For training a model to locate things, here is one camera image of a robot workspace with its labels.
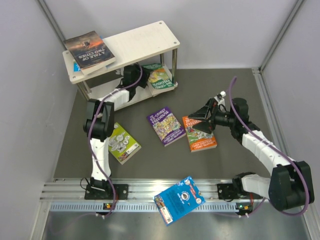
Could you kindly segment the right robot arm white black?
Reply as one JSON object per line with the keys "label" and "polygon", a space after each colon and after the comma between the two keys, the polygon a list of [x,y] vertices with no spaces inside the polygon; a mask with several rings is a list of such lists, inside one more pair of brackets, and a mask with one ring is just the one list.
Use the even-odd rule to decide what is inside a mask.
{"label": "right robot arm white black", "polygon": [[224,100],[210,98],[199,110],[188,115],[196,120],[194,129],[211,134],[216,126],[228,127],[231,135],[249,150],[268,170],[270,177],[244,172],[232,179],[238,198],[250,193],[269,200],[278,211],[303,206],[315,201],[311,168],[305,161],[295,161],[267,140],[259,127],[250,121],[249,106],[243,98],[234,98],[230,110]]}

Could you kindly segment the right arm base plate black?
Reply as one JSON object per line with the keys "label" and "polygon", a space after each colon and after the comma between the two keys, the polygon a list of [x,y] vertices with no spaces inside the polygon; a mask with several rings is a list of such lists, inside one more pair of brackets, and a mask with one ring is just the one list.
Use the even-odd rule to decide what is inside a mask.
{"label": "right arm base plate black", "polygon": [[225,200],[231,202],[233,200],[250,200],[253,197],[254,200],[262,200],[263,197],[252,192],[242,192],[234,187],[232,183],[218,183],[217,194],[219,200]]}

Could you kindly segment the green 104-storey treehouse book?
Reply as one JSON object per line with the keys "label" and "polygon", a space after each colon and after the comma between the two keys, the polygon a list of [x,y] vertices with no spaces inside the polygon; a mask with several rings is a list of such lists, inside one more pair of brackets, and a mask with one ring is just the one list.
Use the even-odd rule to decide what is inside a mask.
{"label": "green 104-storey treehouse book", "polygon": [[153,72],[147,81],[148,87],[155,89],[176,87],[167,74],[165,68],[160,63],[153,63]]}

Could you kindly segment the blue back-cover book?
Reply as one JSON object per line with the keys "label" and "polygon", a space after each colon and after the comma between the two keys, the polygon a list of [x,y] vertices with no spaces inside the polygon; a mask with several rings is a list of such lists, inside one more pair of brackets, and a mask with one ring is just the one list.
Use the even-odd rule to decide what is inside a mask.
{"label": "blue back-cover book", "polygon": [[153,201],[166,226],[206,202],[191,176],[155,195]]}

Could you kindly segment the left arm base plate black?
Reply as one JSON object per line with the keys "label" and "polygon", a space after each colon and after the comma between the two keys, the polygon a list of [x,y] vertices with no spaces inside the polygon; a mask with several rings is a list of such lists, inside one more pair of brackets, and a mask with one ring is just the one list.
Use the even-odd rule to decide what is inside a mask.
{"label": "left arm base plate black", "polygon": [[[127,200],[129,193],[128,184],[114,184],[115,199]],[[114,198],[113,189],[110,185],[106,189],[94,187],[91,185],[86,186],[84,199],[85,200],[112,200]]]}

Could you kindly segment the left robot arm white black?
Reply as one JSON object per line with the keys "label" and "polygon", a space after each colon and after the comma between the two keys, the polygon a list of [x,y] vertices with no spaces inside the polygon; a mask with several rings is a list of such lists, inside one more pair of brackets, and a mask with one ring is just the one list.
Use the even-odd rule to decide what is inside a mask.
{"label": "left robot arm white black", "polygon": [[123,77],[114,90],[100,99],[90,99],[87,102],[87,119],[83,130],[87,135],[92,157],[92,173],[88,185],[103,199],[113,194],[108,141],[114,131],[115,108],[131,101],[137,87],[145,88],[151,72],[138,63],[125,66]]}

